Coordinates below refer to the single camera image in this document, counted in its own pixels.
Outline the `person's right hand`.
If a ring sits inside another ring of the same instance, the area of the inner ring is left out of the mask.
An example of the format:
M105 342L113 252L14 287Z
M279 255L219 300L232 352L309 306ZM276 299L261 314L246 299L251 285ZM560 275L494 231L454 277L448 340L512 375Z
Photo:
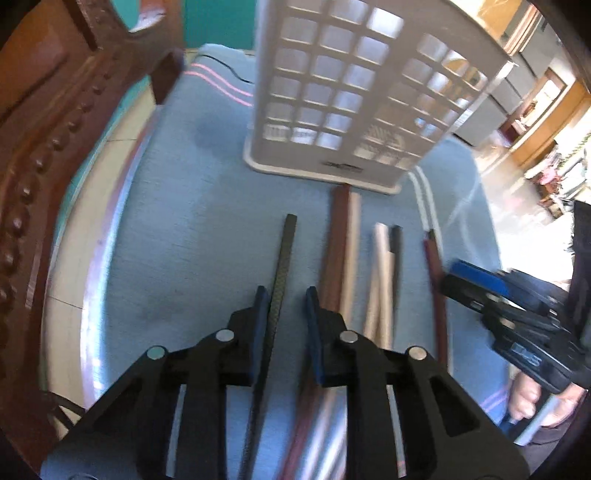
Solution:
M544 418L542 427L554 427L572 415L587 391L571 384L558 395L555 408ZM537 411L536 404L541 397L541 386L532 378L518 372L515 376L509 397L508 411L515 420L530 419Z

